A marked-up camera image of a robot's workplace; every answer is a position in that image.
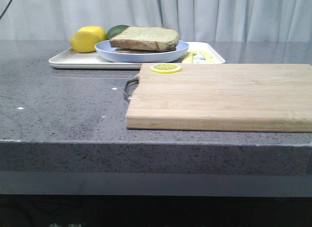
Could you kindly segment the bread slice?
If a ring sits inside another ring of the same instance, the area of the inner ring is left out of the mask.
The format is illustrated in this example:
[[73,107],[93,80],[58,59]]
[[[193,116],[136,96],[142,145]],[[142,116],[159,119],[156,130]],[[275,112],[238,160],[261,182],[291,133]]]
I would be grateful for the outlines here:
[[109,39],[109,42],[117,48],[168,52],[176,49],[179,33],[162,27],[130,26]]
[[131,54],[159,53],[159,51],[156,51],[156,50],[140,50],[140,49],[129,49],[129,48],[117,48],[113,52],[117,52],[117,53],[131,53]]

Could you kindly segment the light blue plate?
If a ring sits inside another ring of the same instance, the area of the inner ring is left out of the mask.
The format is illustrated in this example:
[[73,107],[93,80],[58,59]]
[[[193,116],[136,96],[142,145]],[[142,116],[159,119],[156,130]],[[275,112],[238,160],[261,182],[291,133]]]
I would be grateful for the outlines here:
[[111,47],[110,42],[101,41],[95,45],[96,51],[101,57],[110,62],[173,62],[185,56],[189,49],[189,44],[185,41],[179,41],[176,50],[160,53],[119,53],[115,52],[116,47]]

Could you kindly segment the white bear tray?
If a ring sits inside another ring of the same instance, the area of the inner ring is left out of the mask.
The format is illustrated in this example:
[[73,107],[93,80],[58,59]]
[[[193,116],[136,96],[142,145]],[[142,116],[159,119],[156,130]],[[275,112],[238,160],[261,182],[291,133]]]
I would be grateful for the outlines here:
[[[201,50],[205,50],[213,55],[215,64],[225,63],[221,57],[208,43],[205,42],[189,42],[189,48],[196,50],[197,54],[193,57],[193,63],[204,64],[201,60]],[[49,60],[49,63],[54,68],[59,69],[108,69],[108,70],[127,70],[127,69],[140,69],[141,63],[131,62],[109,62],[102,58],[97,52],[92,53],[77,53],[69,48]]]

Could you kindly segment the lemon slice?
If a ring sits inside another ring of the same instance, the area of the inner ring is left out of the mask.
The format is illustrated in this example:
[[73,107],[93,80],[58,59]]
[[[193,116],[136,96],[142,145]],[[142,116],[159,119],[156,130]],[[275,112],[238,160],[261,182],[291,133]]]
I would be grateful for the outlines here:
[[181,71],[182,67],[175,63],[156,63],[150,67],[150,70],[156,73],[170,74]]

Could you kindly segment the yellow plastic fork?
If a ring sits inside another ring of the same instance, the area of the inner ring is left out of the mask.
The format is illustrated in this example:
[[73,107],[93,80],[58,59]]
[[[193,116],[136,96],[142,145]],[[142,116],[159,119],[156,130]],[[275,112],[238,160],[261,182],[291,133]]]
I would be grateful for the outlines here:
[[183,58],[182,63],[193,63],[193,57],[197,54],[196,50],[190,50]]

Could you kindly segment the wooden cutting board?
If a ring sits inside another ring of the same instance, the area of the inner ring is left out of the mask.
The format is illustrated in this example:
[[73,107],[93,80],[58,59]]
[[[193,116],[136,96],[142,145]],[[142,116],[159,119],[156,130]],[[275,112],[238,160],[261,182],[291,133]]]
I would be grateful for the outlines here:
[[310,64],[185,64],[156,73],[142,65],[128,128],[311,132]]

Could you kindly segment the yellow plastic knife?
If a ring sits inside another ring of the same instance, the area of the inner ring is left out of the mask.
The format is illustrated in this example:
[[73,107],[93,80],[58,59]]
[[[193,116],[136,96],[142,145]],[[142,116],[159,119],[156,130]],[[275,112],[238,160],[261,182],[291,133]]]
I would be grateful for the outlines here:
[[205,50],[201,50],[200,51],[201,60],[204,60],[206,63],[216,63],[216,61],[214,60],[214,57],[212,54],[210,54],[209,52],[205,51]]

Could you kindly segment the green lime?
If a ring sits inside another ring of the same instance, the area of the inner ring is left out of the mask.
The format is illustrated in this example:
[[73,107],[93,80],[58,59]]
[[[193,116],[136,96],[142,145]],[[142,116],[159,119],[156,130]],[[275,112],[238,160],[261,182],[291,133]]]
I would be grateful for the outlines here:
[[110,28],[105,36],[106,40],[111,39],[112,37],[120,34],[121,32],[123,32],[125,29],[127,29],[129,26],[128,25],[124,25],[124,24],[119,24],[116,26],[113,26],[112,28]]

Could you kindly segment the rear yellow lemon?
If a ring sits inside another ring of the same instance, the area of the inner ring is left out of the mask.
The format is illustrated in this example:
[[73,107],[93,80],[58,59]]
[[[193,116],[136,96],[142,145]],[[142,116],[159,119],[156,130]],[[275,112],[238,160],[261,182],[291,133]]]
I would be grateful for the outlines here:
[[92,32],[99,37],[100,41],[104,41],[106,38],[106,31],[100,26],[85,26],[80,28],[78,31]]

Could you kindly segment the yellow lemon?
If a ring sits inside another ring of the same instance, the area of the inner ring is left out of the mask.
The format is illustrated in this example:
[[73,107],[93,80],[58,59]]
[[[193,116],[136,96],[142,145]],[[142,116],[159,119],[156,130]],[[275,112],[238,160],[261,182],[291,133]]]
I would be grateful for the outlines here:
[[100,26],[85,26],[80,28],[78,31],[92,32],[99,37],[100,41],[104,41],[106,38],[106,31]]
[[89,31],[78,31],[69,40],[71,48],[79,53],[94,52],[96,50],[95,45],[98,42],[100,42],[99,37]]

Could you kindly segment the front yellow lemon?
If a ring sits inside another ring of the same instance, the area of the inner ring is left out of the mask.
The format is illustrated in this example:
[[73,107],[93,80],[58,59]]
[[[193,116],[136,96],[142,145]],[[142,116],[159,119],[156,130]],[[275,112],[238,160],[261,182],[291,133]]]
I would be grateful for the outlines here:
[[79,53],[94,52],[96,50],[95,45],[98,42],[100,42],[99,37],[89,31],[78,31],[69,40],[71,48]]

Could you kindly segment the white curtain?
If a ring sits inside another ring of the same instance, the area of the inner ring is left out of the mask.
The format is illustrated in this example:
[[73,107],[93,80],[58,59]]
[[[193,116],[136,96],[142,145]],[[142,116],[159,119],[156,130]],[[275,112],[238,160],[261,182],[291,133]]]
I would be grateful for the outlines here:
[[67,40],[88,25],[179,31],[185,41],[312,40],[312,0],[0,0],[3,40]]

